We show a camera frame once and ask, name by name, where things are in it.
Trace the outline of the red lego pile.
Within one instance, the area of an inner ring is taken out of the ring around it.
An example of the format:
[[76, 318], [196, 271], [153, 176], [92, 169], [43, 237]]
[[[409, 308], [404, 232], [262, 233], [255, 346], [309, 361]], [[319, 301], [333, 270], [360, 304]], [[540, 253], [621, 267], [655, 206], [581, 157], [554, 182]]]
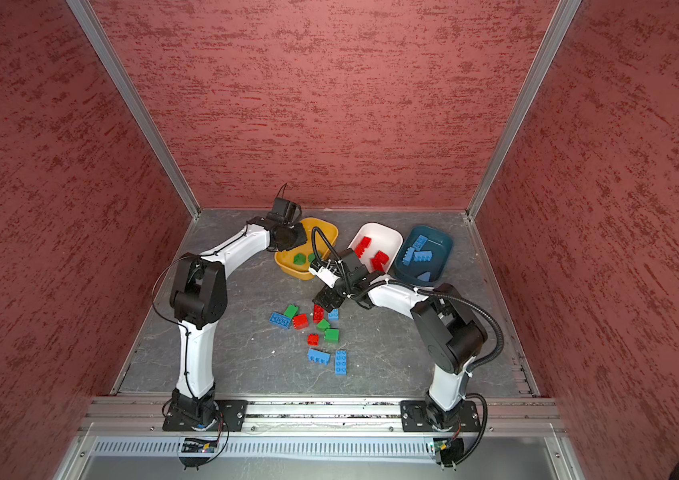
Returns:
[[383, 268], [383, 264], [381, 264], [379, 260], [376, 259], [371, 260], [371, 265], [373, 266], [373, 270], [381, 273], [385, 272], [385, 268]]
[[301, 330], [307, 328], [310, 324], [310, 320], [306, 314], [299, 314], [292, 318], [292, 326], [296, 330]]

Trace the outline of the red lego top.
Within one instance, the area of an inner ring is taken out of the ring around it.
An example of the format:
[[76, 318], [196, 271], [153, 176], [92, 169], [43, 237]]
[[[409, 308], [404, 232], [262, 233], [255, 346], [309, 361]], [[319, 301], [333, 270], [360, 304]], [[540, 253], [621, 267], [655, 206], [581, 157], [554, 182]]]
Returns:
[[385, 265], [387, 265], [387, 262], [389, 262], [389, 256], [387, 256], [387, 254], [383, 251], [377, 251], [377, 254], [373, 256], [373, 259], [379, 260], [379, 262], [383, 264], [383, 268], [385, 268]]

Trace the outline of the red lego diagonal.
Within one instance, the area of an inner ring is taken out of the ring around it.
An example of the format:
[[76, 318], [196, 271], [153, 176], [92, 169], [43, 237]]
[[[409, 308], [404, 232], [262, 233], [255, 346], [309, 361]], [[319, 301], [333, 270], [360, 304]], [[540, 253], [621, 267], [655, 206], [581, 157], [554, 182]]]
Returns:
[[361, 238], [361, 241], [357, 243], [357, 246], [355, 246], [355, 254], [357, 254], [357, 258], [361, 259], [363, 258], [363, 255], [365, 255], [365, 251], [367, 251], [367, 248], [371, 246], [371, 238], [367, 236], [363, 236]]

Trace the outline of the green lego small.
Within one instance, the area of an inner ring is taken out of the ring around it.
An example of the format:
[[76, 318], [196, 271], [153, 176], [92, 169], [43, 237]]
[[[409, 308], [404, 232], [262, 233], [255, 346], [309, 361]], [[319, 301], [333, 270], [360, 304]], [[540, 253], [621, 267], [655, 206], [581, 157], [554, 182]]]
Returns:
[[319, 324], [316, 326], [316, 328], [321, 332], [325, 332], [325, 330], [327, 330], [329, 327], [330, 323], [325, 319], [321, 320], [321, 322], [319, 322]]

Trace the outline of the green lego square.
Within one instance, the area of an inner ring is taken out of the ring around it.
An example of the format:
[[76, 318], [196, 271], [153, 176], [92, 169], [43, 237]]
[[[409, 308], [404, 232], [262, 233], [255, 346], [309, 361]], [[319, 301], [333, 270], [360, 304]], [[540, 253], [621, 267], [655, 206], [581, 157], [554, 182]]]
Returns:
[[337, 344], [339, 342], [339, 330], [333, 328], [325, 330], [324, 340], [328, 343]]

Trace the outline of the red lego pile bottom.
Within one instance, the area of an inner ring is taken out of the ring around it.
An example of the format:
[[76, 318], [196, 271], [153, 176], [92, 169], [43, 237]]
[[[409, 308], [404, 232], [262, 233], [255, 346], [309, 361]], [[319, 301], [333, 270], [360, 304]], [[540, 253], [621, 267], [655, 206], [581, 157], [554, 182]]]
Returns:
[[307, 328], [310, 324], [310, 320], [306, 314], [299, 314], [292, 318], [292, 326], [296, 330], [301, 330]]

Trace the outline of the green lego pile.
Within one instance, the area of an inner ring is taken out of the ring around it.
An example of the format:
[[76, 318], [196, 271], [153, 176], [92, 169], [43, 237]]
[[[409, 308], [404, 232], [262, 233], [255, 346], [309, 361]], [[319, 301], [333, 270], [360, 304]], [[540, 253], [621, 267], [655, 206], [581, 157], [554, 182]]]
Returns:
[[298, 307], [296, 305], [289, 305], [285, 312], [284, 315], [288, 317], [289, 319], [292, 319], [294, 316], [297, 316], [298, 313]]

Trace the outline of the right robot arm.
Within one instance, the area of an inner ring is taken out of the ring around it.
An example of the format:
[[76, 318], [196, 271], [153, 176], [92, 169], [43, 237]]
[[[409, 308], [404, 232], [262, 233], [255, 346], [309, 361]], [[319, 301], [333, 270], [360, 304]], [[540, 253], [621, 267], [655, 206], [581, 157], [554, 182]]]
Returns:
[[439, 430], [455, 423], [467, 397], [471, 368], [481, 362], [479, 354], [489, 340], [479, 321], [479, 306], [462, 298], [451, 284], [420, 288], [371, 272], [351, 249], [311, 261], [308, 271], [323, 283], [313, 302], [327, 312], [351, 300], [365, 309], [383, 308], [413, 320], [435, 364], [425, 394], [427, 421]]

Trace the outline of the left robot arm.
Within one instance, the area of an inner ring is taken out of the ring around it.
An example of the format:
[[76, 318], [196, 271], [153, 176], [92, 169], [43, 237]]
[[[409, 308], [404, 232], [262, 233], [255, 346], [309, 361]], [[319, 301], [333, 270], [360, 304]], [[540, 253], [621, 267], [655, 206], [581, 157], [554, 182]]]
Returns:
[[227, 279], [251, 257], [287, 251], [306, 243], [301, 207], [281, 197], [271, 210], [255, 216], [219, 246], [176, 262], [169, 306], [180, 333], [179, 378], [171, 394], [170, 411], [194, 430], [209, 430], [218, 422], [214, 400], [213, 344], [219, 320], [228, 304]]

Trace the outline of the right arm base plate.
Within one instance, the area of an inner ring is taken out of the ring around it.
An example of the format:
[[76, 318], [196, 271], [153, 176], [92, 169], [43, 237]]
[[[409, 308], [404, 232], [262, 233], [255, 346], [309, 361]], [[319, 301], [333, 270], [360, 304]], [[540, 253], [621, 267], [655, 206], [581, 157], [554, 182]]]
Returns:
[[477, 433], [479, 412], [472, 401], [461, 401], [451, 410], [442, 410], [429, 400], [403, 400], [399, 403], [401, 426], [407, 433]]

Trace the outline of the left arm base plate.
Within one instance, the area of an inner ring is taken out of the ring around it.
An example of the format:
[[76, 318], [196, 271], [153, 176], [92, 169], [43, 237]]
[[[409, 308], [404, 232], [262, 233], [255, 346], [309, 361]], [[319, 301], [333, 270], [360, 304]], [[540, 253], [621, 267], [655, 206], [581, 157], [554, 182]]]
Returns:
[[241, 432], [248, 402], [245, 400], [191, 400], [179, 397], [165, 404], [165, 432]]

